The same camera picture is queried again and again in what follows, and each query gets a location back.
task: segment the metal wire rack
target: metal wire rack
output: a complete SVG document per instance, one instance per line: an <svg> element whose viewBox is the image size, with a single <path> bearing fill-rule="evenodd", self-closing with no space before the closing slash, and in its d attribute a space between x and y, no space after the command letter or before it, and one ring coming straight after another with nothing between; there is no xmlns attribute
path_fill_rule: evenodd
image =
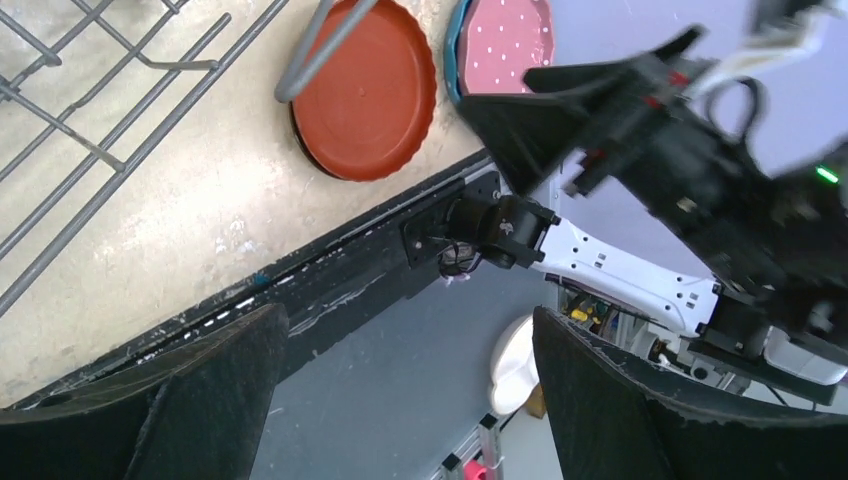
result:
<svg viewBox="0 0 848 480"><path fill-rule="evenodd" d="M100 186L84 204L76 215L64 225L55 238L35 257L11 285L0 293L0 317L3 316L33 282L45 271L50 263L80 232L88 221L103 207L110 197L126 182L126 180L144 162L145 158L156 148L174 126L186 115L198 100L212 87L221 75L233 64L236 58L244 52L259 33L274 19L286 5L287 0L276 0L258 16L254 23L233 43L218 59L197 59L203 49L227 26L231 20L230 14L223 14L206 32L198 38L185 54L176 60L151 59L142 50L165 27L165 25L180 13L189 0L160 0L165 8L158 21L136 43L119 32L113 23L105 17L104 12L115 0L100 0L92 6L86 0L68 0L82 11L82 18L67 30L53 45L46 45L30 30L15 20L9 12L0 8L0 23L26 42L38 55L37 59L23 68L11 78L0 75L0 107L5 102L15 102L35 115L46 127L26 147L14 155L0 169L0 187L9 176L22 164L32 158L33 152L42 147L45 141L58 131L84 147L89 153L74 168L58 186L56 186L25 219L11 230L6 238L0 238L0 261L14 249L27 234L77 185L92 167L102 162L111 168L111 176ZM42 68L62 68L62 53L87 28L100 28L115 42L126 50L126 54L108 70L84 95L70 103L58 115L48 113L47 109L21 93L21 85ZM94 142L73 129L67 123L76 111L91 102L106 86L131 62L140 62L146 68L163 71L162 77L141 98L118 123L99 142ZM127 158L117 158L110 153L112 147L131 125L148 109L148 107L171 85L183 71L205 71L205 75L191 88L188 94L164 117ZM11 198L0 198L0 201L14 201Z"/></svg>

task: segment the gray floor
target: gray floor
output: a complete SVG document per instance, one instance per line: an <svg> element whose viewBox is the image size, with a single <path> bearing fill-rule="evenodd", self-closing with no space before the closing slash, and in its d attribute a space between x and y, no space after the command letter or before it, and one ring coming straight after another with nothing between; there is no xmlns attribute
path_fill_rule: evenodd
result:
<svg viewBox="0 0 848 480"><path fill-rule="evenodd" d="M395 304L277 387L251 478L422 478L490 409L498 335L553 302L540 273L482 265Z"/></svg>
<svg viewBox="0 0 848 480"><path fill-rule="evenodd" d="M506 480L562 480L548 417L520 410L501 435Z"/></svg>

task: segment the cable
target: cable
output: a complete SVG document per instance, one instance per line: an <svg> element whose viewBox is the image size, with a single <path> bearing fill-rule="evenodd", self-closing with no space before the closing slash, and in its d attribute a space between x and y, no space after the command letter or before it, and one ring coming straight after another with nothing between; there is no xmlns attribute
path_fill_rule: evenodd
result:
<svg viewBox="0 0 848 480"><path fill-rule="evenodd" d="M668 330L668 327L666 327L665 325L653 320L651 317L649 317L649 316L647 316L647 315L645 315L641 312L636 312L636 311L633 311L633 310L622 308L622 305L620 305L620 304L607 302L606 300L604 300L604 299L602 299L602 298L600 298L596 295L592 295L592 294L586 292L585 290L580 288L578 285L568 281L568 279L566 277L563 277L561 275L554 275L554 274L551 274L551 273L545 274L545 281L555 283L555 284L559 285L560 287L564 288L568 292L583 293L583 294L589 295L592 298L596 298L600 302L603 302L603 303L610 305L611 308L615 308L619 313L624 313L626 315L630 315L631 317L633 317L635 319L641 320L641 321L646 322L646 323L650 323L652 325L656 325L657 327L660 327L663 330Z"/></svg>
<svg viewBox="0 0 848 480"><path fill-rule="evenodd" d="M462 247L471 252L471 255L460 255ZM448 256L451 250L453 250L452 258ZM483 256L473 246L451 242L448 247L439 253L439 274L443 278L468 275L480 266L482 260Z"/></svg>
<svg viewBox="0 0 848 480"><path fill-rule="evenodd" d="M778 402L780 402L780 403L782 403L784 407L788 407L788 406L789 406L789 404L788 404L788 403L786 403L786 400L784 400L784 399L783 399L783 397L781 397L781 396L780 396L780 394L779 394L779 393L777 393L777 390L775 390L774 388L772 388L772 387L770 387L770 386L768 386L768 385L766 385L766 388L768 388L768 389L769 389L769 391L771 392L771 394L772 394L772 395L774 395L774 397L777 399L777 401L778 401Z"/></svg>
<svg viewBox="0 0 848 480"><path fill-rule="evenodd" d="M565 304L565 314L569 317L571 316L571 312L576 310L583 302L585 302L589 298L589 294L586 292L578 291L577 295L574 296L571 300L566 302Z"/></svg>

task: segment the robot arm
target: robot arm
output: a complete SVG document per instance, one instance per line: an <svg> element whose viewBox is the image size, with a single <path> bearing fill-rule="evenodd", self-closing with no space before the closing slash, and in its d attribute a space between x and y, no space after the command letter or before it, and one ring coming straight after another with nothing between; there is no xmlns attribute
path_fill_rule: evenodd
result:
<svg viewBox="0 0 848 480"><path fill-rule="evenodd" d="M476 246L496 265L551 273L643 312L687 338L688 353L827 404L833 388L824 387L848 371L848 195L838 176L848 170L848 142L768 178L747 148L763 87L740 77L814 52L827 17L844 14L846 5L761 1L743 48L722 62L684 57L704 33L695 26L620 62L531 69L524 82L532 95L463 97L460 115L518 196L457 205L448 238ZM716 87L729 79L751 98L736 138L710 112L722 90ZM702 94L706 120L688 105ZM521 198L574 150L585 155L569 195L588 196L617 179L715 280L592 239Z"/></svg>
<svg viewBox="0 0 848 480"><path fill-rule="evenodd" d="M718 302L712 278L677 273L592 238L567 220L551 226L532 268L568 279L614 304L655 319L668 330L697 337Z"/></svg>
<svg viewBox="0 0 848 480"><path fill-rule="evenodd" d="M567 220L551 225L540 250L545 256L531 268L563 278L614 305L640 312L689 341L708 341L702 335L715 334L711 330L714 321L734 323L739 313L719 308L720 302L735 303L736 300L724 297L724 288L715 279L668 270L592 238ZM753 309L750 314L756 315ZM756 340L752 338L756 335L746 333L725 332L722 337L729 340L725 343L732 345L724 347L732 351L737 350L737 342L747 343L749 354L761 357L775 369L816 385L834 385L848 373L848 367L795 345L778 328L768 327L765 336ZM747 375L749 372L735 373ZM763 378L758 380L772 383Z"/></svg>

